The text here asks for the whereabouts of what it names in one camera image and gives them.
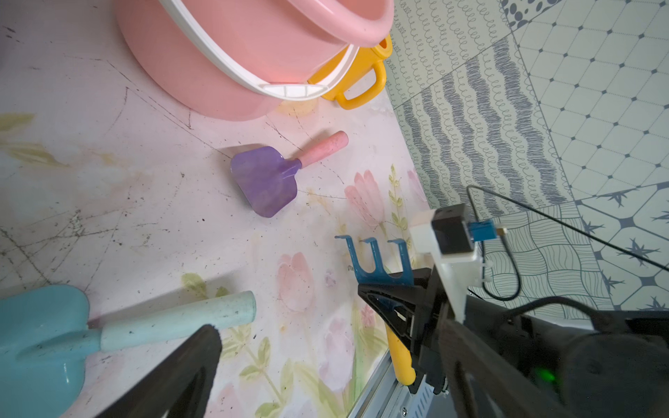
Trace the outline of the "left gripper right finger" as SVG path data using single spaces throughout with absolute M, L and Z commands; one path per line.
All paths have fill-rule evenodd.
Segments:
M 573 417 L 538 369 L 558 369 L 559 353 L 580 336 L 576 327 L 528 315 L 476 315 L 464 324 L 437 322 L 440 356 L 459 417 Z

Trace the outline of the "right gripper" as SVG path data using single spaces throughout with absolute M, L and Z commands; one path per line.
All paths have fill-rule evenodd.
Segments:
M 414 284 L 399 284 L 399 278 L 388 283 L 361 283 L 358 295 L 384 320 L 400 340 L 411 340 L 412 367 L 415 381 L 408 386 L 416 395 L 422 382 L 439 395 L 447 388 L 438 341 L 438 321 L 444 304 L 451 314 L 448 297 L 436 268 L 414 271 Z

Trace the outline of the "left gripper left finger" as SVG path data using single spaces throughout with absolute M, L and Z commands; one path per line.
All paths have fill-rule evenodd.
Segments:
M 221 351 L 219 331 L 201 327 L 99 416 L 204 416 Z

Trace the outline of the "blue fork yellow handle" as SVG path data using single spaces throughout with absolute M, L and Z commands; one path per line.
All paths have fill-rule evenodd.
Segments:
M 400 271 L 399 275 L 391 276 L 383 266 L 381 250 L 376 238 L 368 238 L 364 240 L 364 242 L 368 243 L 371 247 L 374 260 L 374 270 L 372 272 L 368 272 L 361 267 L 355 250 L 354 241 L 349 235 L 337 235 L 336 239 L 346 240 L 347 242 L 348 252 L 358 284 L 404 286 L 413 286 L 415 284 L 413 269 L 409 259 L 409 249 L 405 240 L 390 240 L 390 243 L 397 245 L 402 262 L 402 271 Z M 414 371 L 412 367 L 410 351 L 391 329 L 390 324 L 386 320 L 384 322 L 395 377 L 397 378 L 397 381 L 402 383 L 402 385 L 408 387 L 416 382 L 417 377 L 416 371 Z

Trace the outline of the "purple shovel pink handle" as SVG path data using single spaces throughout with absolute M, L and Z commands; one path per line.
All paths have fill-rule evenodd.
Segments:
M 271 146 L 263 146 L 233 156 L 231 174 L 254 212 L 272 218 L 295 199 L 299 170 L 339 152 L 348 143 L 348 134 L 339 131 L 293 160 L 286 160 Z

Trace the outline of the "yellow watering can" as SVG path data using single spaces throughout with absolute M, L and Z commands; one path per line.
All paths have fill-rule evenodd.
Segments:
M 330 92 L 322 95 L 322 98 L 336 102 L 345 110 L 353 110 L 369 103 L 382 92 L 387 83 L 384 61 L 392 53 L 393 45 L 390 35 L 372 48 L 360 48 L 343 79 Z M 371 72 L 374 73 L 374 84 L 357 96 L 348 98 L 347 92 Z

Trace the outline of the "pink plastic bucket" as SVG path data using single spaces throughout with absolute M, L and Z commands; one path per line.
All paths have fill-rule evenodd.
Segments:
M 151 79 L 207 117 L 246 121 L 338 87 L 390 33 L 390 1 L 118 1 Z

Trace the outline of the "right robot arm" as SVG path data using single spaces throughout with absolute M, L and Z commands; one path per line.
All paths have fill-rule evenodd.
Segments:
M 423 388 L 459 417 L 665 417 L 668 315 L 565 297 L 503 308 L 474 296 L 457 322 L 437 270 L 363 279 L 359 296 L 409 352 Z

